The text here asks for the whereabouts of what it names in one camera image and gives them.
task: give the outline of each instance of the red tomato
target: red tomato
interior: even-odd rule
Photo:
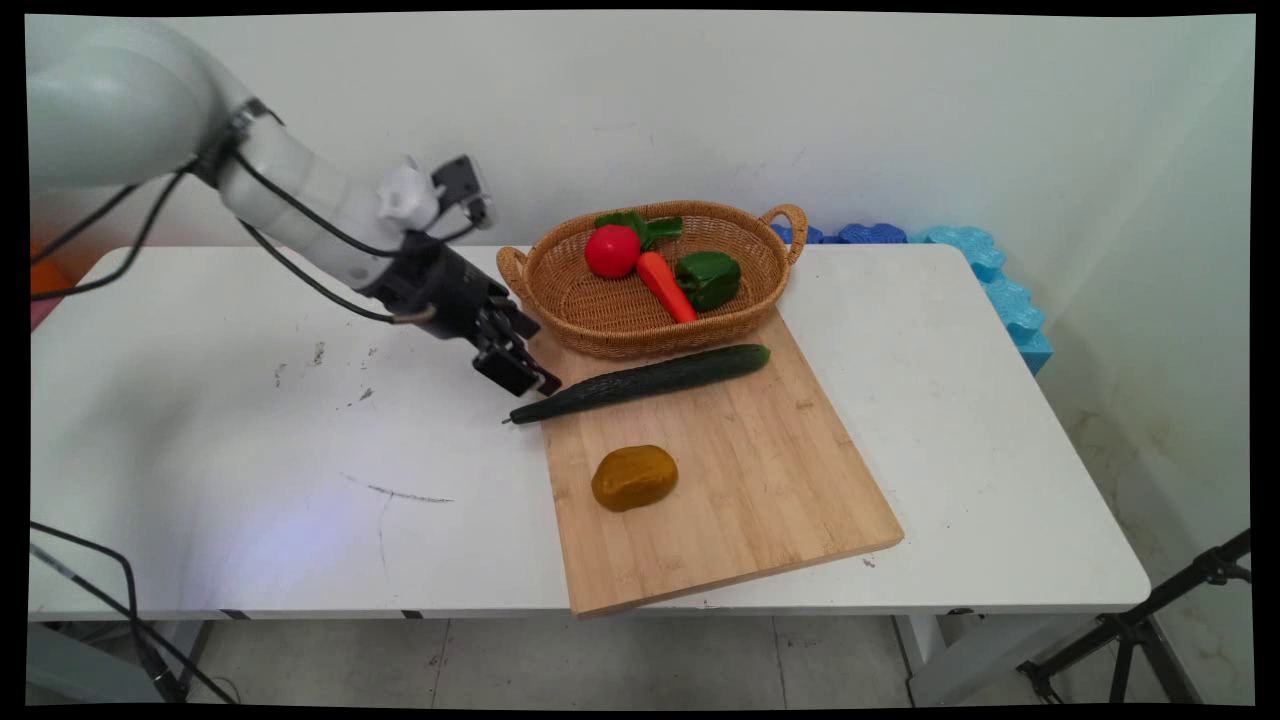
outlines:
[[[621,278],[636,266],[640,236],[623,225],[595,228],[586,241],[586,265],[602,278]]]

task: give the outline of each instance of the orange carrot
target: orange carrot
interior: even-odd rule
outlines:
[[[676,275],[672,274],[667,261],[657,252],[644,252],[636,260],[636,274],[649,286],[649,292],[658,296],[662,306],[671,313],[677,323],[692,323],[698,319],[694,306],[685,297],[685,291],[676,284]]]

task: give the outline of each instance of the black cable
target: black cable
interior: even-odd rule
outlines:
[[[78,544],[81,547],[87,547],[90,550],[101,552],[102,555],[106,555],[108,557],[110,557],[110,559],[115,560],[116,562],[119,562],[120,566],[124,569],[124,582],[125,582],[125,585],[128,587],[128,593],[129,593],[129,607],[124,607],[123,605],[120,605],[119,602],[116,602],[115,598],[113,598],[111,596],[106,594],[105,592],[102,592],[101,589],[99,589],[96,585],[93,585],[92,583],[90,583],[84,578],[82,578],[78,574],[76,574],[76,571],[72,570],[70,568],[67,568],[65,565],[63,565],[61,562],[59,562],[51,555],[49,555],[47,552],[45,552],[40,547],[37,547],[36,543],[29,543],[29,546],[31,546],[29,551],[31,551],[32,555],[35,555],[37,559],[40,559],[41,561],[44,561],[46,565],[49,565],[50,568],[52,568],[54,570],[56,570],[60,575],[65,577],[67,579],[69,579],[70,582],[76,583],[77,585],[84,588],[93,597],[96,597],[96,598],[101,600],[102,602],[105,602],[111,610],[115,610],[120,615],[124,615],[125,618],[128,618],[132,626],[140,628],[141,630],[143,630],[148,635],[151,635],[151,638],[154,641],[156,641],[160,644],[160,647],[163,647],[165,651],[168,651],[174,657],[177,657],[178,661],[182,662],[184,667],[187,667],[188,670],[191,670],[192,675],[195,675],[196,678],[200,678],[200,682],[204,683],[205,685],[207,685],[209,689],[212,691],[214,694],[216,694],[223,702],[225,702],[228,705],[234,705],[236,703],[236,701],[233,701],[229,694],[227,694],[221,688],[219,688],[209,678],[209,675],[205,675],[205,673],[201,671],[200,667],[196,667],[196,664],[192,662],[189,657],[187,657],[186,655],[183,655],[178,648],[175,648],[173,646],[173,643],[170,643],[168,639],[165,639],[164,635],[161,635],[160,633],[157,633],[150,625],[147,625],[146,623],[143,623],[141,618],[138,618],[138,611],[137,611],[137,593],[136,593],[136,588],[134,588],[134,584],[133,584],[133,568],[129,565],[128,559],[125,559],[123,555],[120,555],[119,552],[115,552],[114,550],[111,550],[109,547],[97,544],[95,542],[90,542],[90,541],[83,539],[83,538],[78,538],[78,537],[76,537],[76,536],[73,536],[70,533],[64,533],[63,530],[58,530],[55,528],[50,528],[49,525],[42,525],[42,524],[40,524],[40,523],[37,523],[35,520],[31,521],[31,528],[35,529],[35,530],[40,530],[40,532],[42,532],[45,534],[54,536],[55,538],[61,538],[61,539],[64,539],[67,542]]]
[[[49,528],[46,525],[41,525],[40,523],[35,523],[33,521],[33,523],[31,523],[31,527],[36,528],[40,532],[51,534],[54,537],[60,537],[63,539],[70,539],[70,537],[72,537],[72,536],[68,536],[67,533],[64,533],[61,530],[54,530],[52,528]],[[90,541],[83,541],[83,542],[81,542],[78,544],[83,544],[84,547],[87,547],[90,550],[101,552],[102,555],[106,555],[108,557],[111,557],[113,560],[115,560],[116,562],[120,564],[120,566],[124,569],[124,585],[127,588],[127,593],[128,593],[128,598],[129,598],[129,612],[128,612],[128,615],[131,618],[137,618],[137,615],[138,615],[138,593],[137,593],[137,588],[136,588],[136,585],[133,583],[133,568],[129,565],[128,559],[125,559],[123,555],[115,552],[114,550],[111,550],[109,547],[104,547],[104,546],[100,546],[100,544],[90,542]],[[155,650],[152,650],[150,646],[147,646],[146,641],[142,639],[142,630],[138,629],[140,625],[141,625],[141,623],[137,623],[137,621],[134,621],[132,619],[129,620],[129,634],[133,635],[133,647],[134,647],[134,650],[138,653],[138,661],[142,662],[143,667],[146,667],[146,670],[147,670],[147,675],[150,678],[152,678],[152,680],[156,683],[156,685],[157,685],[156,689],[160,691],[160,694],[166,701],[175,700],[173,696],[175,696],[177,693],[174,693],[172,691],[177,685],[177,680],[173,679],[172,676],[168,678],[168,679],[161,679],[161,676],[165,674],[165,670],[168,670],[168,666],[165,666],[164,661],[160,660],[160,657],[157,655],[155,655]]]
[[[44,250],[41,250],[40,252],[37,252],[36,256],[31,259],[31,266],[35,268],[36,263],[40,263],[41,260],[44,260],[45,258],[49,258],[54,252],[58,252],[59,247],[67,245],[72,240],[76,240],[76,236],[78,236],[79,233],[84,232],[84,228],[87,228],[87,227],[92,225],[93,223],[101,220],[102,215],[106,215],[108,213],[110,213],[113,208],[115,208],[116,205],[119,205],[122,200],[124,200],[125,197],[128,197],[137,188],[138,188],[137,184],[125,186],[123,190],[120,190],[119,192],[116,192],[115,195],[113,195],[111,199],[108,200],[105,204],[102,204],[101,208],[99,208],[97,210],[93,210],[87,218],[84,218],[83,220],[76,223],[72,227],[72,229],[67,231],[58,240],[50,242],[49,245],[45,246]]]
[[[271,255],[271,258],[275,258],[276,261],[279,261],[282,265],[284,265],[285,268],[288,268],[288,270],[291,273],[293,273],[294,275],[297,275],[298,278],[301,278],[302,282],[305,282],[308,286],[311,286],[312,290],[315,290],[320,295],[328,297],[329,300],[332,300],[334,302],[337,302],[338,305],[342,305],[343,307],[346,307],[347,310],[351,310],[352,313],[355,313],[357,315],[369,318],[370,320],[378,320],[379,323],[388,323],[388,324],[392,324],[392,325],[401,325],[401,324],[406,324],[406,323],[407,324],[425,323],[425,322],[428,322],[428,320],[430,320],[431,318],[435,316],[435,306],[434,305],[429,305],[425,311],[416,313],[413,315],[384,315],[381,313],[374,313],[372,310],[365,310],[364,307],[361,307],[360,305],[356,305],[355,302],[348,302],[347,300],[343,300],[342,296],[339,296],[338,293],[335,293],[332,290],[326,288],[325,286],[320,284],[319,281],[316,281],[311,275],[308,275],[305,272],[302,272],[302,268],[298,268],[293,263],[289,263],[288,258],[285,258],[275,247],[271,247],[271,243],[268,242],[265,237],[262,237],[262,233],[257,232],[257,228],[255,228],[253,225],[246,223],[244,220],[239,220],[239,224],[244,225],[244,229],[248,231],[248,234],[253,236],[253,240],[256,240],[257,243],[262,246],[262,250],[266,250]]]
[[[250,176],[253,177],[253,179],[256,179],[257,182],[260,182],[262,184],[262,187],[265,187],[265,188],[270,190],[271,192],[274,192],[280,200],[284,200],[285,202],[288,202],[289,205],[292,205],[298,213],[302,213],[303,215],[306,215],[315,224],[317,224],[321,228],[329,231],[329,233],[332,236],[334,236],[338,240],[346,242],[347,245],[355,247],[356,250],[360,250],[361,252],[367,252],[367,254],[370,254],[370,255],[372,255],[375,258],[408,258],[408,256],[412,256],[412,255],[421,255],[421,254],[428,252],[428,251],[430,251],[433,249],[431,245],[426,245],[424,247],[411,247],[408,250],[379,250],[379,249],[376,249],[376,247],[374,247],[371,245],[365,245],[364,242],[360,242],[358,240],[356,240],[356,238],[351,237],[349,234],[342,232],[342,229],[339,229],[338,225],[335,225],[335,224],[330,223],[329,220],[321,218],[315,210],[312,210],[311,208],[307,208],[306,205],[303,205],[301,200],[298,200],[297,197],[294,197],[293,195],[291,195],[288,191],[285,191],[280,186],[278,186],[274,182],[271,182],[270,179],[268,179],[268,177],[264,176],[262,173],[257,172],[257,169],[253,168],[253,165],[251,165],[250,161],[246,160],[243,155],[241,155],[239,150],[233,150],[232,151],[232,156],[236,158],[236,161],[239,163],[239,167],[244,168],[244,172],[247,172]],[[475,228],[476,228],[475,223],[471,223],[470,225],[467,225],[467,227],[465,227],[465,228],[462,228],[462,229],[460,229],[460,231],[457,231],[454,233],[451,233],[451,234],[447,234],[447,236],[439,238],[439,241],[440,242],[454,241],[454,240],[457,240],[457,238],[467,234],[468,232],[474,231]]]
[[[133,261],[137,259],[138,252],[142,250],[142,243],[147,241],[147,234],[151,233],[151,225],[156,222],[156,217],[160,215],[160,210],[164,208],[165,201],[169,200],[169,195],[173,192],[175,187],[178,187],[178,183],[182,182],[182,178],[187,177],[187,172],[191,170],[193,165],[195,163],[188,163],[174,172],[173,178],[169,179],[169,183],[164,186],[164,190],[160,191],[160,196],[156,197],[156,201],[151,205],[151,210],[147,213],[147,219],[146,222],[142,223],[142,229],[138,232],[137,240],[133,241],[133,247],[129,250],[129,254],[124,258],[124,261],[120,263],[120,266],[116,268],[115,272],[106,275],[105,278],[99,278],[93,282],[78,284],[76,287],[69,287],[67,290],[37,292],[36,295],[31,296],[31,301],[36,302],[38,300],[51,300],[54,297],[67,297],[69,295],[79,295],[82,292],[88,292],[91,290],[97,290],[102,286],[111,284],[113,282],[120,279],[124,275],[124,273],[129,272],[129,266],[133,265]]]
[[[237,687],[236,687],[236,683],[233,683],[230,678],[227,678],[227,676],[223,676],[223,675],[214,675],[214,679],[215,679],[215,680],[223,680],[223,682],[225,682],[225,683],[227,683],[228,685],[230,685],[230,687],[232,687],[232,692],[233,692],[233,693],[236,693],[236,703],[237,703],[237,705],[241,705],[241,703],[243,702],[243,701],[242,701],[242,700],[239,698],[239,688],[237,688]]]

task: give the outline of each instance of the tomato leaves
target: tomato leaves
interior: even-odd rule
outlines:
[[[653,243],[659,237],[676,237],[684,232],[685,219],[658,218],[646,222],[640,217],[640,213],[631,210],[628,213],[607,213],[595,219],[596,228],[604,225],[622,225],[636,231],[636,234],[640,236],[640,250],[646,252],[653,249]]]

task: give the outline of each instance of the white wall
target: white wall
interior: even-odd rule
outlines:
[[[1242,50],[1044,331],[1057,352],[1041,387],[1156,583],[1249,527],[1252,42]],[[1202,587],[1158,619],[1207,702],[1253,702],[1248,585]]]
[[[376,179],[402,152],[431,165],[475,155],[500,214],[479,242],[531,243],[580,213],[671,199],[796,202],[828,233],[849,222],[987,228],[1050,319],[1059,352],[1046,393],[1066,427],[1085,418],[1073,438],[1100,483],[1132,497],[1117,512],[1152,577],[1247,521],[1253,17],[168,22],[357,178]],[[28,18],[28,67],[56,24]],[[33,238],[106,195],[32,197]],[[68,252],[68,269],[125,243],[150,195]],[[242,236],[189,182],[154,237]],[[282,270],[282,282],[293,279]],[[1224,377],[1235,384],[1219,392]],[[1091,456],[1093,445],[1111,455]],[[1212,592],[1169,632],[1206,697],[1252,701],[1248,593]]]

